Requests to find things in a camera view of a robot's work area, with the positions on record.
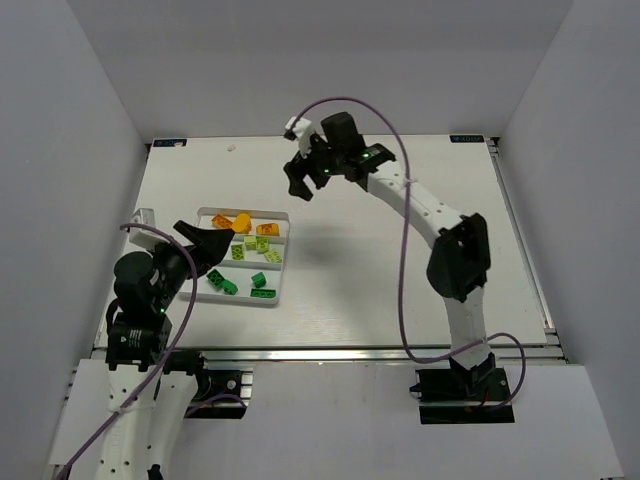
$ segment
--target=orange object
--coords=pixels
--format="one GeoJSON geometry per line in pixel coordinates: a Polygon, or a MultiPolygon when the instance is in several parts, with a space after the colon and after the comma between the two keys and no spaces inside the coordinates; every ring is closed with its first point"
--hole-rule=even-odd
{"type": "Polygon", "coordinates": [[[227,229],[231,228],[232,222],[224,215],[220,215],[219,213],[211,219],[211,225],[217,228],[227,229]]]}
{"type": "Polygon", "coordinates": [[[262,225],[258,225],[258,227],[256,228],[256,233],[258,235],[275,237],[280,235],[280,229],[278,228],[277,223],[265,223],[262,225]]]}
{"type": "Polygon", "coordinates": [[[251,217],[248,213],[238,215],[231,225],[231,229],[236,233],[249,233],[251,231],[251,217]]]}

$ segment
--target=green object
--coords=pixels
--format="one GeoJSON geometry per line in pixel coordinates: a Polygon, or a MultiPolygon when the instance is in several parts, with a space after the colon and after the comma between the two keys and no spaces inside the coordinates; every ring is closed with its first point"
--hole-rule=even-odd
{"type": "Polygon", "coordinates": [[[224,281],[224,277],[219,271],[214,268],[209,273],[207,273],[207,280],[209,280],[209,282],[211,282],[214,287],[220,288],[222,286],[222,282],[224,281]]]}
{"type": "Polygon", "coordinates": [[[244,246],[247,250],[255,250],[257,243],[255,235],[247,235],[244,237],[244,246]]]}
{"type": "Polygon", "coordinates": [[[276,291],[268,290],[266,288],[252,288],[251,296],[257,298],[275,298],[276,291]]]}
{"type": "Polygon", "coordinates": [[[269,263],[282,263],[282,257],[280,256],[280,253],[277,252],[276,250],[269,250],[267,253],[264,254],[264,256],[267,259],[267,262],[269,263]]]}
{"type": "Polygon", "coordinates": [[[223,280],[220,286],[224,290],[224,293],[226,293],[227,295],[235,295],[236,293],[238,293],[238,287],[236,286],[236,284],[230,282],[229,280],[223,280]]]}
{"type": "Polygon", "coordinates": [[[269,239],[264,237],[258,237],[256,240],[256,252],[267,253],[269,251],[269,239]]]}
{"type": "Polygon", "coordinates": [[[256,273],[253,277],[251,277],[251,280],[253,280],[253,284],[256,286],[256,288],[262,288],[267,284],[267,279],[262,272],[256,273]]]}
{"type": "Polygon", "coordinates": [[[244,247],[242,245],[231,245],[231,258],[244,260],[244,247]]]}

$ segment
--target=purple cable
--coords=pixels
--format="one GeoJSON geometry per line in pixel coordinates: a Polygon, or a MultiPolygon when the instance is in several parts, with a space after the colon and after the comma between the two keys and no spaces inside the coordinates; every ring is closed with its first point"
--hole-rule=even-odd
{"type": "MultiPolygon", "coordinates": [[[[402,141],[402,138],[400,137],[400,134],[398,133],[396,128],[391,124],[391,122],[387,120],[386,117],[378,111],[378,109],[376,109],[375,107],[373,107],[372,105],[368,104],[363,100],[359,100],[353,97],[328,97],[328,98],[323,98],[321,100],[313,102],[298,114],[298,116],[293,121],[292,125],[289,127],[289,130],[293,130],[293,128],[296,126],[298,121],[304,116],[304,114],[307,113],[312,108],[318,105],[322,105],[323,103],[339,102],[339,101],[357,103],[367,108],[371,112],[373,112],[380,120],[382,120],[382,122],[391,131],[396,141],[398,142],[398,145],[400,146],[400,151],[402,152],[402,159],[404,161],[406,194],[404,197],[404,215],[403,215],[404,222],[402,224],[402,240],[400,244],[400,269],[398,273],[398,277],[399,277],[398,278],[398,326],[400,328],[400,339],[402,340],[402,347],[404,348],[404,351],[407,353],[407,356],[414,362],[422,365],[429,365],[431,363],[437,363],[443,360],[448,360],[449,358],[455,355],[458,355],[459,353],[462,353],[466,350],[469,350],[470,348],[475,347],[476,345],[480,345],[481,343],[484,343],[485,340],[475,340],[459,348],[456,348],[455,350],[451,350],[450,352],[445,353],[444,355],[440,355],[438,357],[429,357],[429,358],[418,358],[411,351],[411,348],[409,347],[409,342],[407,341],[407,332],[405,330],[405,325],[404,325],[404,277],[405,277],[405,269],[407,264],[407,245],[409,243],[409,217],[411,215],[411,166],[409,165],[409,154],[407,153],[407,149],[404,145],[404,142],[402,141]]],[[[511,335],[510,333],[499,332],[499,333],[494,333],[493,335],[490,335],[489,337],[487,337],[486,341],[493,340],[498,337],[507,337],[516,344],[516,346],[520,350],[520,358],[522,360],[522,373],[520,374],[520,380],[518,381],[518,384],[516,388],[513,390],[513,392],[511,393],[511,395],[509,395],[509,397],[505,401],[501,402],[499,405],[496,405],[495,407],[491,407],[492,409],[501,408],[507,403],[509,403],[511,400],[513,400],[513,398],[522,388],[522,384],[524,383],[525,372],[527,370],[527,360],[525,356],[524,347],[518,341],[518,339],[513,335],[511,335]]]]}
{"type": "MultiPolygon", "coordinates": [[[[143,225],[140,223],[125,223],[123,225],[120,225],[120,230],[128,230],[130,228],[140,228],[142,230],[148,230],[164,238],[166,241],[168,241],[173,246],[175,246],[189,263],[189,268],[191,269],[191,278],[193,279],[193,287],[191,288],[191,297],[189,298],[189,305],[187,306],[187,311],[184,314],[184,320],[182,320],[182,323],[180,324],[180,328],[176,332],[176,336],[174,337],[173,341],[169,344],[169,347],[167,347],[162,357],[160,357],[160,360],[158,361],[156,366],[153,368],[153,370],[151,370],[151,373],[147,375],[147,377],[142,382],[140,382],[140,385],[138,385],[131,392],[131,395],[129,395],[127,399],[124,402],[122,402],[122,405],[120,405],[120,410],[122,410],[123,408],[127,408],[129,405],[131,405],[135,401],[136,397],[140,395],[140,392],[142,392],[142,390],[144,390],[147,387],[147,385],[151,383],[151,380],[153,380],[153,378],[162,370],[162,367],[169,359],[169,355],[171,355],[173,350],[176,348],[176,345],[178,344],[180,337],[184,333],[185,328],[187,328],[187,322],[189,321],[189,317],[191,317],[191,312],[193,311],[193,306],[195,305],[195,302],[196,302],[196,293],[198,291],[198,270],[196,269],[196,264],[193,262],[193,258],[191,258],[191,255],[189,255],[189,252],[187,251],[186,248],[180,245],[180,243],[171,235],[164,233],[163,231],[158,230],[157,228],[150,227],[148,225],[143,225]]],[[[67,479],[69,474],[71,473],[71,467],[73,466],[73,464],[78,461],[78,459],[89,449],[89,447],[93,444],[93,442],[95,442],[100,437],[100,435],[102,435],[118,419],[119,416],[120,416],[120,411],[114,412],[102,425],[100,425],[100,427],[95,431],[95,433],[91,435],[89,439],[86,442],[84,442],[84,444],[78,449],[78,451],[69,459],[69,461],[64,466],[64,468],[60,470],[60,473],[56,475],[55,480],[67,479]]]]}
{"type": "Polygon", "coordinates": [[[247,409],[247,404],[244,403],[242,401],[242,399],[240,397],[238,397],[237,395],[231,395],[230,393],[219,393],[217,395],[214,395],[213,397],[209,397],[207,398],[205,401],[203,401],[202,403],[199,403],[198,405],[196,405],[195,407],[190,408],[189,410],[187,410],[187,413],[185,414],[185,417],[190,417],[191,415],[193,415],[195,412],[197,412],[198,410],[200,410],[202,407],[206,407],[207,405],[217,401],[217,400],[222,400],[223,398],[228,398],[229,400],[235,400],[236,402],[238,402],[240,405],[242,405],[242,408],[244,408],[245,410],[247,409]]]}

